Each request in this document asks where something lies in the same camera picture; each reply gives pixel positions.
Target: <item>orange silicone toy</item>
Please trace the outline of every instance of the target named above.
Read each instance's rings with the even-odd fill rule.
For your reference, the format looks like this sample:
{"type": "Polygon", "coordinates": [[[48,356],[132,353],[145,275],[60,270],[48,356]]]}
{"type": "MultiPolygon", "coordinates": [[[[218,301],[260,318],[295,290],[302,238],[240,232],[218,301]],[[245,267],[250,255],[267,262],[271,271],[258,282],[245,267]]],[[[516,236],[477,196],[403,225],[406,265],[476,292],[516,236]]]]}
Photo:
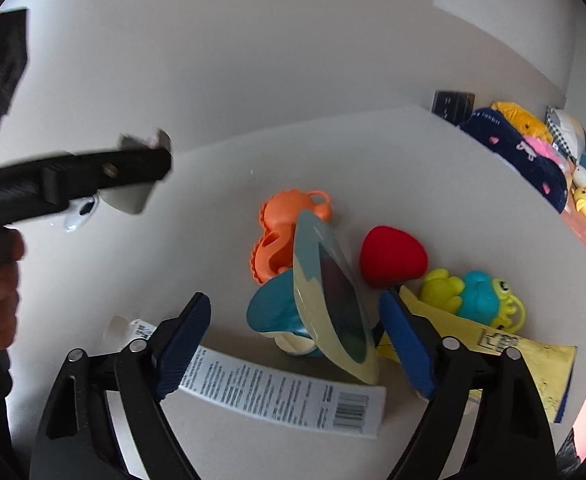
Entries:
{"type": "Polygon", "coordinates": [[[256,282],[266,283],[293,266],[295,222],[302,209],[312,211],[320,220],[331,219],[331,197],[324,191],[302,193],[298,189],[281,191],[268,199],[260,209],[260,225],[264,232],[251,252],[251,273],[256,282]],[[313,195],[325,202],[313,202],[313,195]]]}

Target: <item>white table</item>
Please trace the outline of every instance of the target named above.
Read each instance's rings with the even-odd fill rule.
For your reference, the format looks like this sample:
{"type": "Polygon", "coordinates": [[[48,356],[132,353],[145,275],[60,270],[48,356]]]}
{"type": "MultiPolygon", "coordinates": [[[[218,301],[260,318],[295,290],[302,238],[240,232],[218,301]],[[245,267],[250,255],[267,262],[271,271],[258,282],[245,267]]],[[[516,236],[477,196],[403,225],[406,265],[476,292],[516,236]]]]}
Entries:
{"type": "MultiPolygon", "coordinates": [[[[281,126],[180,155],[140,217],[102,205],[73,235],[48,220],[24,225],[27,240],[47,236],[49,243],[34,246],[24,264],[14,433],[39,417],[68,349],[95,351],[114,315],[156,323],[173,316],[198,290],[213,307],[206,346],[350,380],[325,360],[283,354],[244,318],[256,290],[247,263],[260,235],[257,212],[270,195],[292,187],[330,193],[333,224],[351,261],[369,229],[397,226],[423,242],[431,268],[480,268],[506,279],[527,306],[524,336],[577,345],[564,421],[553,426],[561,445],[586,396],[586,251],[518,174],[417,107],[281,126]],[[45,321],[59,327],[47,338],[45,321]]],[[[374,312],[375,293],[364,292],[374,312]]],[[[381,383],[388,400],[377,440],[285,428],[183,392],[163,406],[205,480],[385,479],[426,404],[397,364],[383,362],[381,383]]],[[[473,416],[465,417],[446,474],[457,470],[472,426],[473,416]]]]}

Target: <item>human hand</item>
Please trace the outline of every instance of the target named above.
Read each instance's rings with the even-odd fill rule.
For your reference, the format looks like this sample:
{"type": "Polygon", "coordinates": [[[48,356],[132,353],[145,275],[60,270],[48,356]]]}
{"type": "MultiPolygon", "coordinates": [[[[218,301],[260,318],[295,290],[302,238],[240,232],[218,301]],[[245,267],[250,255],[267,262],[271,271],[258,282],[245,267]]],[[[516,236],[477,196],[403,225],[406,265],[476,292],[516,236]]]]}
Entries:
{"type": "Polygon", "coordinates": [[[11,263],[0,266],[0,350],[8,348],[16,337],[16,310],[20,297],[17,293],[19,272],[17,262],[24,256],[24,240],[20,231],[8,230],[14,241],[11,263]]]}

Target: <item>barcode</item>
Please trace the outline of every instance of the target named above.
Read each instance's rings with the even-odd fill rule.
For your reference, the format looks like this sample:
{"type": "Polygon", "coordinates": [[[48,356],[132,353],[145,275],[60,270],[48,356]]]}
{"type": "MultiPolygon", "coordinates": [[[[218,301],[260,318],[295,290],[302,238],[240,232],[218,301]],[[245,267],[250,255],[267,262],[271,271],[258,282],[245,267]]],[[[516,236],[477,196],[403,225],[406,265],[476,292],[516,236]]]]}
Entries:
{"type": "Polygon", "coordinates": [[[333,427],[340,430],[362,432],[369,406],[369,396],[340,392],[333,427]]]}

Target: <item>blue textured pad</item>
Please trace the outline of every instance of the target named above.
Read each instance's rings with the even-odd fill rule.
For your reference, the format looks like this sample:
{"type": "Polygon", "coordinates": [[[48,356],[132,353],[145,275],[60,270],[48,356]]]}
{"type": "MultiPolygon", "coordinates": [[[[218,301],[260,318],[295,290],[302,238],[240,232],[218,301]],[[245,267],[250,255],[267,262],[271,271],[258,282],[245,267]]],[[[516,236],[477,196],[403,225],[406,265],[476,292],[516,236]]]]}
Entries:
{"type": "Polygon", "coordinates": [[[164,399],[180,386],[186,368],[193,359],[193,354],[198,349],[199,342],[210,323],[211,301],[203,294],[190,313],[184,317],[175,335],[157,360],[155,369],[158,379],[155,394],[159,399],[164,399]]]}
{"type": "Polygon", "coordinates": [[[379,318],[395,348],[411,386],[430,399],[435,392],[433,359],[413,331],[395,298],[385,290],[379,298],[379,318]]]}

